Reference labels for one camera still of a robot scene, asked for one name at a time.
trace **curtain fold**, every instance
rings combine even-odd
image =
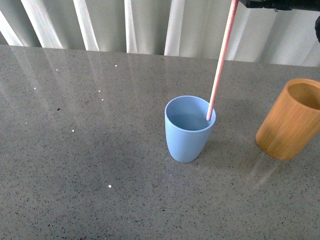
[[[231,0],[1,0],[0,44],[218,59]],[[320,66],[320,12],[237,9],[226,59]]]

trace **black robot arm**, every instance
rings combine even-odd
[[[320,11],[320,0],[240,0],[240,2],[250,9]],[[315,33],[320,43],[320,17],[315,22]]]

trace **straw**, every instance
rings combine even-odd
[[[220,56],[218,60],[218,65],[216,67],[216,72],[215,72],[215,77],[214,77],[214,82],[213,82],[213,87],[212,87],[212,92],[211,92],[211,97],[210,97],[210,103],[208,107],[208,112],[206,115],[206,120],[209,121],[212,115],[212,111],[214,109],[214,101],[216,98],[217,94],[217,89],[218,89],[218,84],[222,72],[222,67],[224,66],[224,61],[226,57],[226,52],[227,52],[227,47],[231,35],[231,29],[234,24],[235,16],[236,16],[236,11],[237,11],[237,6],[238,6],[239,0],[232,0],[231,1],[231,6],[230,6],[230,11],[228,15],[228,20],[226,22],[226,27],[224,31],[224,36],[223,36],[223,41],[222,41],[222,46],[221,46],[221,51],[220,51]]]

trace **bamboo cup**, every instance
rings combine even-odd
[[[289,160],[320,132],[320,82],[296,78],[286,83],[255,139],[268,155]]]

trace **granite countertop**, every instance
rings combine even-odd
[[[226,61],[202,153],[168,152],[164,109],[210,98],[217,61],[0,46],[0,240],[318,239],[320,135],[295,158],[255,135],[290,79]]]

